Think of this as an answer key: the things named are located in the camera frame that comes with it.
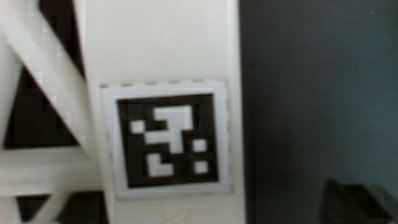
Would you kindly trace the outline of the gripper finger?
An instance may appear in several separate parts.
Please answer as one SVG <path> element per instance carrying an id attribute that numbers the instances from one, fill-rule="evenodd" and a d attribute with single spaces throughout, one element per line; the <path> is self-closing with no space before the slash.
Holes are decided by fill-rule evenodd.
<path id="1" fill-rule="evenodd" d="M 398 224 L 398 201 L 381 189 L 328 179 L 317 224 Z"/>

